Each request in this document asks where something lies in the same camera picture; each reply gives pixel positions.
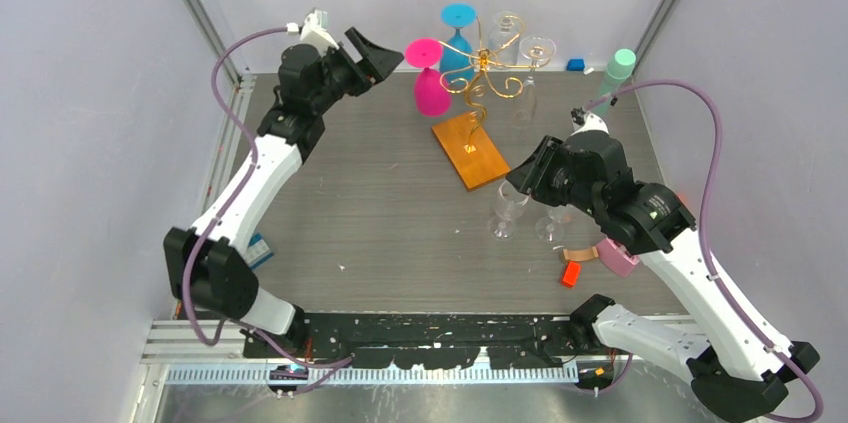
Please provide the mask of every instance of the pink container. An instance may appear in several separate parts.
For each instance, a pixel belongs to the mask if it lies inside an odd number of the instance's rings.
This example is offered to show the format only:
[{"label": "pink container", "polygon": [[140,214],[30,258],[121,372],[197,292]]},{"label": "pink container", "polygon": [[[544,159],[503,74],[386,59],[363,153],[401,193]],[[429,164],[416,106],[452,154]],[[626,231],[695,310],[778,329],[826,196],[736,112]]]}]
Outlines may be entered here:
[{"label": "pink container", "polygon": [[441,74],[429,68],[442,58],[442,45],[432,38],[415,40],[406,47],[404,56],[410,65],[422,68],[412,90],[418,111],[424,116],[443,115],[450,108],[450,93],[442,88]]}]

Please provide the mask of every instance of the wooden base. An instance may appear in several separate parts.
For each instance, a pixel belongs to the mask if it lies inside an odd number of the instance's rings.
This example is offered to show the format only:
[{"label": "wooden base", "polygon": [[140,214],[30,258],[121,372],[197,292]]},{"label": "wooden base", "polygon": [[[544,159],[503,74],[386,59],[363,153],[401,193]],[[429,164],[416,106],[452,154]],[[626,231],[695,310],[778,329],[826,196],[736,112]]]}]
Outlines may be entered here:
[{"label": "wooden base", "polygon": [[503,178],[509,172],[509,165],[483,127],[474,132],[469,148],[468,135],[474,126],[473,118],[473,112],[468,112],[433,125],[433,134],[468,191]]}]

